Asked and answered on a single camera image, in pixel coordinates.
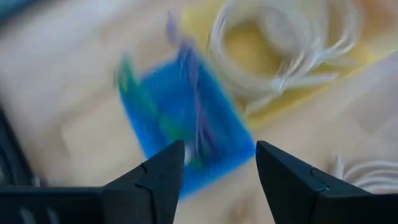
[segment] white cable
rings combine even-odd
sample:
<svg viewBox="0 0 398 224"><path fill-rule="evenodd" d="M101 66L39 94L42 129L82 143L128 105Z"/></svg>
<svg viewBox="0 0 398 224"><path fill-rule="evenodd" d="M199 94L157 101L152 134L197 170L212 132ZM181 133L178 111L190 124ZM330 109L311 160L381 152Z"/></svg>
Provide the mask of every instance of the white cable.
<svg viewBox="0 0 398 224"><path fill-rule="evenodd" d="M398 193L398 162L368 161L345 170L343 159L337 156L330 174L373 194Z"/></svg>
<svg viewBox="0 0 398 224"><path fill-rule="evenodd" d="M347 53L355 45L361 13L352 1L338 1L344 3L337 4L341 12L346 11L344 29L341 39L329 48L320 37L325 35L317 32L319 27L314 27L298 8L270 0L230 0L224 4L213 24L208 50L224 86L247 101L245 114L259 111L286 89L321 85L336 78L335 73L310 76L309 72L322 62ZM256 21L265 39L282 57L276 74L248 75L225 53L225 33L246 21Z"/></svg>

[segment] table surface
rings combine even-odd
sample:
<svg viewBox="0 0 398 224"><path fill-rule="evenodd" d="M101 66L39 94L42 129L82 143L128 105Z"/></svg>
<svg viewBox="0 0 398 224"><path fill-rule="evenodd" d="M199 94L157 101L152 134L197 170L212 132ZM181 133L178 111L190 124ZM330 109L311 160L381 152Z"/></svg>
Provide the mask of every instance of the table surface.
<svg viewBox="0 0 398 224"><path fill-rule="evenodd" d="M191 2L42 1L1 28L0 100L39 176L51 185L103 185L144 160L113 72L124 50L140 71L170 58L167 10L178 15ZM398 159L397 60L336 83L254 138L323 170L335 154ZM180 202L175 222L272 223L255 162Z"/></svg>

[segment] yellow container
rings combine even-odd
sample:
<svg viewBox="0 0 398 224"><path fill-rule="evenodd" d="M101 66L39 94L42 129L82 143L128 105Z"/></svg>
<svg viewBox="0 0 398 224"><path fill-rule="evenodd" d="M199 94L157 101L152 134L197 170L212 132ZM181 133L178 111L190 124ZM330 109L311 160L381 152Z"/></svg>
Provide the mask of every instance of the yellow container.
<svg viewBox="0 0 398 224"><path fill-rule="evenodd" d="M213 21L224 2L225 0L212 0L184 10L182 30L186 35L196 40L197 47L205 58L208 58L206 47ZM340 74L338 80L340 80L398 49L397 20L393 17L393 14L386 13L386 10L374 0L364 0L364 11L365 21L361 40L347 55L349 58L354 59L356 62L355 66L341 68L322 65L316 72L338 72ZM266 44L254 24L245 24L227 33L225 44L230 56L248 72L273 72L279 67L280 60L278 56ZM293 105L309 99L312 95L332 84L329 83L316 88L287 90L263 110L249 115L245 120L249 128L256 129ZM236 100L236 104L239 109L243 108L242 102Z"/></svg>

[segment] blue plastic tray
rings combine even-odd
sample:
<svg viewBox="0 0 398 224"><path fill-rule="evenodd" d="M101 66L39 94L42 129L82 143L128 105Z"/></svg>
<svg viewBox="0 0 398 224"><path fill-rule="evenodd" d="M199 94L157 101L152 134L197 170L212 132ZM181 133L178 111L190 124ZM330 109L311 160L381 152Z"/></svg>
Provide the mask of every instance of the blue plastic tray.
<svg viewBox="0 0 398 224"><path fill-rule="evenodd" d="M204 114L212 131L216 133L216 156L202 169L185 167L180 198L226 175L255 153L250 134L220 90L213 74L194 50L181 50L174 60L148 72L140 85L149 91L158 108L173 119L177 126L194 131L196 113L187 69L192 60L198 61L198 91ZM165 148L169 141L164 138L156 122L148 119L134 101L128 100L131 97L128 93L120 93L142 150L150 158Z"/></svg>

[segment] wooden surface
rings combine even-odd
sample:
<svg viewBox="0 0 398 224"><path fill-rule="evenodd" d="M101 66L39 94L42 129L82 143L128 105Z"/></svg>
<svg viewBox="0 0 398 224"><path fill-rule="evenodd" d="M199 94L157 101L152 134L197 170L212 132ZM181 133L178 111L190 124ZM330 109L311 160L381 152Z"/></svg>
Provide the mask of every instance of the wooden surface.
<svg viewBox="0 0 398 224"><path fill-rule="evenodd" d="M52 185L103 185L144 160L113 72L124 50L140 71L170 58L167 10L177 15L189 2L44 1L1 28L0 99L36 173ZM334 154L397 160L397 61L337 83L254 138L323 170ZM180 202L175 222L272 223L255 162Z"/></svg>

